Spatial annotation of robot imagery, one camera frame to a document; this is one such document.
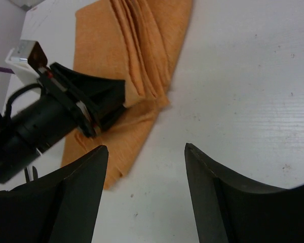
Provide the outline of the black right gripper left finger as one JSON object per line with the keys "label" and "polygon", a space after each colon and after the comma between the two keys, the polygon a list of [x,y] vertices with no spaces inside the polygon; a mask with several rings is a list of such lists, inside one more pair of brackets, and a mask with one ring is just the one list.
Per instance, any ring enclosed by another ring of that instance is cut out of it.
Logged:
{"label": "black right gripper left finger", "polygon": [[108,149],[10,191],[0,191],[0,242],[91,242]]}

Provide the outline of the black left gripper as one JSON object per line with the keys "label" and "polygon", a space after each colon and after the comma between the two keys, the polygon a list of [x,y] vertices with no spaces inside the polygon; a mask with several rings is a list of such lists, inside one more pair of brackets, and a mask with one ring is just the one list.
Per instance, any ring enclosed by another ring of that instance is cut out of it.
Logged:
{"label": "black left gripper", "polygon": [[[75,128],[88,137],[105,132],[126,108],[125,81],[83,74],[55,62],[51,72],[67,88],[74,88],[92,100],[91,119],[84,115],[73,98],[58,87],[53,76],[41,73],[37,83],[16,91],[8,100],[5,117],[6,154],[41,154]],[[40,98],[15,116],[10,116],[14,100],[31,88],[41,89]]]}

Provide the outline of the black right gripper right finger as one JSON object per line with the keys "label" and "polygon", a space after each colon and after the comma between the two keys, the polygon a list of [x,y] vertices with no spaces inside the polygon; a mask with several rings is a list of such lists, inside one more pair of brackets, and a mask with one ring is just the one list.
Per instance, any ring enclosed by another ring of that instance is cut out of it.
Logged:
{"label": "black right gripper right finger", "polygon": [[184,156],[200,242],[304,242],[304,185],[260,183],[190,143]]}

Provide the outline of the orange cloth placemat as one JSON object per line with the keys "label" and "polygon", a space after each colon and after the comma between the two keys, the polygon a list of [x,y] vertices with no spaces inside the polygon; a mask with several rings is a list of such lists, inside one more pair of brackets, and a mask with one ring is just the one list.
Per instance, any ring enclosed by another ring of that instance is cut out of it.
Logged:
{"label": "orange cloth placemat", "polygon": [[106,132],[65,140],[65,166],[100,145],[109,151],[104,189],[127,175],[161,110],[191,16],[193,2],[97,1],[79,9],[75,25],[75,71],[125,81],[124,114]]}

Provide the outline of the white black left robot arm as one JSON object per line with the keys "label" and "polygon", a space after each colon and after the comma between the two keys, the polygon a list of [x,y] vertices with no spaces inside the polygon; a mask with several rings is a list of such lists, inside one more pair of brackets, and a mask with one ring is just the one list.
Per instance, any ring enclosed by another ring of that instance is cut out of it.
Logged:
{"label": "white black left robot arm", "polygon": [[124,113],[125,81],[82,74],[59,63],[37,69],[0,114],[0,184],[25,169],[74,129],[94,138]]}

